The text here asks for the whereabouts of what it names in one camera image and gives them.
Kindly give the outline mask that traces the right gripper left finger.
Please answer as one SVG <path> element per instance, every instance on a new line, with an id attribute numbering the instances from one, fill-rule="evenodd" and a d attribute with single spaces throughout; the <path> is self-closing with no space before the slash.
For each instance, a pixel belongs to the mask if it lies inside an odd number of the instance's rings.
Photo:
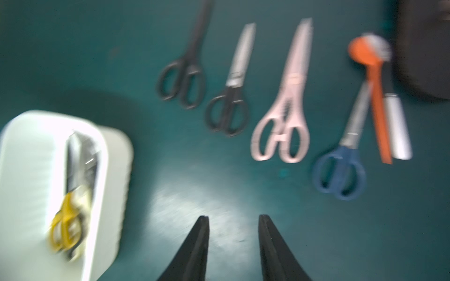
<path id="1" fill-rule="evenodd" d="M 202 215 L 158 281 L 204 281 L 209 236 L 209 218 Z"/>

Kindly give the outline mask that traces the blue yellow handled scissors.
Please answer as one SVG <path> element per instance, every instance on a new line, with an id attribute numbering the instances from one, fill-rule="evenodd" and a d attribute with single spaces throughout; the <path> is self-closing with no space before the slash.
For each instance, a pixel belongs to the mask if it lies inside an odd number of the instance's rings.
<path id="1" fill-rule="evenodd" d="M 312 172 L 313 185 L 322 193 L 333 194 L 337 199 L 350 201 L 360 196 L 366 187 L 366 170 L 360 161 L 358 146 L 368 115 L 371 83 L 364 81 L 353 104 L 343 137 L 336 149 L 321 156 Z M 328 182 L 321 174 L 328 160 L 335 161 Z"/>

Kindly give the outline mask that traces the black handled steel scissors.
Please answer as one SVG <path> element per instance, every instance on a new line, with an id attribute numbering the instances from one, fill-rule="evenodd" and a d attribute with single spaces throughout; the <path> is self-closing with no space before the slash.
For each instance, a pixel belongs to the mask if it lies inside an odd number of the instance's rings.
<path id="1" fill-rule="evenodd" d="M 213 132 L 222 131 L 228 137 L 235 137 L 240 134 L 248 124 L 250 112 L 245 102 L 242 91 L 246 78 L 248 65 L 253 51 L 256 23 L 248 23 L 237 42 L 237 46 L 232 59 L 232 64 L 227 76 L 225 89 L 221 94 L 211 99 L 205 111 L 205 123 Z M 217 103 L 222 103 L 223 108 L 217 121 L 213 120 L 213 109 Z M 241 107 L 242 122 L 238 128 L 233 128 L 234 110 Z"/>

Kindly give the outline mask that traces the white storage box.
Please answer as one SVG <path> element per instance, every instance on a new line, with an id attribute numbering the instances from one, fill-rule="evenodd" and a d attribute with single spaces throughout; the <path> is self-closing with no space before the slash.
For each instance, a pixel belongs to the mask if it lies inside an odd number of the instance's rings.
<path id="1" fill-rule="evenodd" d="M 86 250 L 74 262 L 53 252 L 50 224 L 66 192 L 66 142 L 88 137 L 97 175 Z M 96 281 L 120 247 L 134 150 L 118 129 L 48 111 L 27 111 L 1 132 L 1 279 Z"/>

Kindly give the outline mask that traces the black yellow handled scissors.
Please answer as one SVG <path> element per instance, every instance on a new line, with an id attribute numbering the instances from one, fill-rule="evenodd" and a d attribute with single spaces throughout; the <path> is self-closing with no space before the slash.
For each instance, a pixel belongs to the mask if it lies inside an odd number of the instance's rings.
<path id="1" fill-rule="evenodd" d="M 49 243 L 69 262 L 83 255 L 89 233 L 98 152 L 91 138 L 79 132 L 66 141 L 66 187 L 60 210 L 52 219 Z"/>

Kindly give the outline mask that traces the large black scissors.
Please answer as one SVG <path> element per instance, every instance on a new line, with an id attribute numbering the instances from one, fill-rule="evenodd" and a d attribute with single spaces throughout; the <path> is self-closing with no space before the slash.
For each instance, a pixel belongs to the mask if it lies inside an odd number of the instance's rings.
<path id="1" fill-rule="evenodd" d="M 187 110 L 198 107 L 206 94 L 206 76 L 200 64 L 200 51 L 207 32 L 212 7 L 212 1 L 203 1 L 201 12 L 185 53 L 165 66 L 156 85 L 157 93 L 162 100 L 167 101 L 179 97 L 180 103 Z M 177 75 L 172 87 L 169 91 L 166 91 L 165 82 L 171 71 L 177 72 Z M 199 91 L 197 99 L 189 101 L 188 95 L 194 79 L 199 82 Z"/>

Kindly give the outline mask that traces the pink scissors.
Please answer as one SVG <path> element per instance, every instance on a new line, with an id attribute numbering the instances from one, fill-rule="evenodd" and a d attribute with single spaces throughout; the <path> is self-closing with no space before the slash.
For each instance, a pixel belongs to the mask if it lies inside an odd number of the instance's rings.
<path id="1" fill-rule="evenodd" d="M 256 161 L 271 159 L 276 149 L 285 163 L 298 163 L 307 155 L 310 133 L 303 96 L 313 32 L 313 19 L 302 19 L 292 39 L 277 97 L 251 136 L 250 152 Z"/>

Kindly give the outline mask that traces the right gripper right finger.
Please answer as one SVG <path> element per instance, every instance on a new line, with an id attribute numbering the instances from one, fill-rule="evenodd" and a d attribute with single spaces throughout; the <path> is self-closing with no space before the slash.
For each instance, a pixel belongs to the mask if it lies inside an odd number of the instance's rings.
<path id="1" fill-rule="evenodd" d="M 269 215 L 259 216 L 259 243 L 264 281 L 310 281 Z"/>

